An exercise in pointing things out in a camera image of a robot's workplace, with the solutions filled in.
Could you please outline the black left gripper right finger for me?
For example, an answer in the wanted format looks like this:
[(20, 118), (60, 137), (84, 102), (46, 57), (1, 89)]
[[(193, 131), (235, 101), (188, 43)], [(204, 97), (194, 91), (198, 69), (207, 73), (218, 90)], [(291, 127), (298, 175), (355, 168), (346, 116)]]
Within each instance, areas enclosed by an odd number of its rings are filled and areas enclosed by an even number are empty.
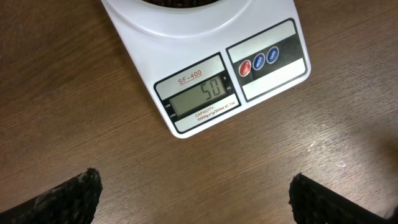
[(385, 224), (389, 220), (299, 173), (290, 183), (289, 204), (297, 224)]

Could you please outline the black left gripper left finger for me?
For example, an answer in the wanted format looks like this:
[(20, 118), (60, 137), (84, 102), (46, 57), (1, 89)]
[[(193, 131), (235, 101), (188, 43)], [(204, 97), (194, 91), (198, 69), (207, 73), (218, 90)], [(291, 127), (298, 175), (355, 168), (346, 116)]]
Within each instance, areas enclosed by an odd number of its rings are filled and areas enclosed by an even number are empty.
[(90, 224), (103, 186), (98, 170), (89, 168), (66, 182), (1, 212), (1, 223)]

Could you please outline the white digital kitchen scale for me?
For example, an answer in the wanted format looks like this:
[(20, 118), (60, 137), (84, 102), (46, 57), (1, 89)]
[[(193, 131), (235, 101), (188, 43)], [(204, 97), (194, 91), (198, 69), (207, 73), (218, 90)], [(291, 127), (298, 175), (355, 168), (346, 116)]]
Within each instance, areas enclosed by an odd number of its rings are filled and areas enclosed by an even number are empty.
[(311, 64), (293, 0), (162, 9), (103, 6), (171, 133), (188, 138), (305, 81)]

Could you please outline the white bowl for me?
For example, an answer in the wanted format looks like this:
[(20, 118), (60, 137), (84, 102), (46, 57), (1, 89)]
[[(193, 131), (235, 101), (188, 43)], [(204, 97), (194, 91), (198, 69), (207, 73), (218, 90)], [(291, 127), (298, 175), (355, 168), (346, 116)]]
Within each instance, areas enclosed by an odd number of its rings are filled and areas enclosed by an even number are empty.
[(194, 8), (169, 8), (169, 7), (161, 7), (161, 6), (156, 6), (156, 7), (160, 7), (160, 8), (162, 8), (162, 9), (176, 9), (176, 10), (180, 11), (180, 10), (188, 10), (188, 9), (199, 9), (200, 7), (204, 7), (204, 6), (194, 7)]

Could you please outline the red beans in bowl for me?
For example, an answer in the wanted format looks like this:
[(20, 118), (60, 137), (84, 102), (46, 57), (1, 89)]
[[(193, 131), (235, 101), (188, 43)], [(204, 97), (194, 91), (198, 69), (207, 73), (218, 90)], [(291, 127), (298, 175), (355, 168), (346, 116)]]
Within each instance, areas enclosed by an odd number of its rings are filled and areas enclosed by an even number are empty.
[(213, 4), (218, 0), (143, 0), (149, 4), (169, 8), (194, 8)]

